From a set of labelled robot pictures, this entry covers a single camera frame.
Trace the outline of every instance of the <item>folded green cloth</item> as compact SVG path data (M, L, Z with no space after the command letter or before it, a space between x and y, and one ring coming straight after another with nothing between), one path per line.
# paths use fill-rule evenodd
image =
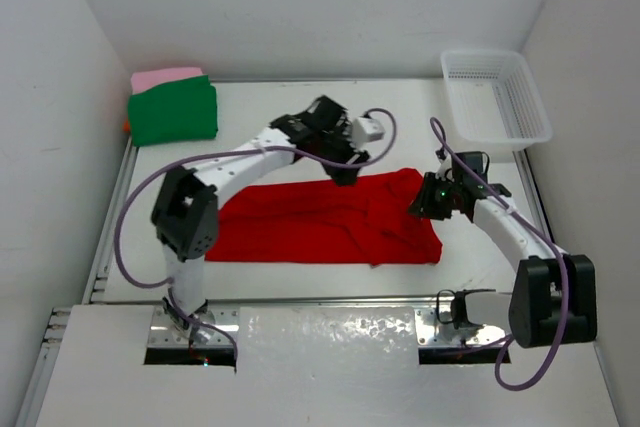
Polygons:
M128 113L137 146L213 139L218 133L216 89L206 75L132 95Z

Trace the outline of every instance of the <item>folded red cloth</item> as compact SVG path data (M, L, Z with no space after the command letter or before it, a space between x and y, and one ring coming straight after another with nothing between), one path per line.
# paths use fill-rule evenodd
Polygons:
M442 243L429 220L407 213L422 184L415 169L242 190L220 211L220 237L206 260L424 264Z

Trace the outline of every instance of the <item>wall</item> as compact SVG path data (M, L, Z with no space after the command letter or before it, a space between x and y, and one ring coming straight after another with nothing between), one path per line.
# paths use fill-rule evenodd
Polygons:
M543 0L87 0L130 69L217 78L441 75L452 47L520 50Z
M81 298L123 151L126 71L84 0L0 0L0 425Z
M557 240L597 268L599 340L623 425L640 424L640 0L548 0L524 49L555 136L532 149Z

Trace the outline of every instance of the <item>folded pink cloth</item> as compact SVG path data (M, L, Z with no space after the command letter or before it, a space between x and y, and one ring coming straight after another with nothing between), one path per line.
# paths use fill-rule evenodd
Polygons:
M184 80L204 75L199 67L174 67L170 69L136 72L131 76L131 89L134 94L140 94L156 85L174 80Z

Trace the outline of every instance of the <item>white plastic basket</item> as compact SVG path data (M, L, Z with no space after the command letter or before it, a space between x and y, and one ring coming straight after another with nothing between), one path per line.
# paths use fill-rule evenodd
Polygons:
M517 52L444 52L440 60L462 139L486 150L518 151L553 132L525 58Z

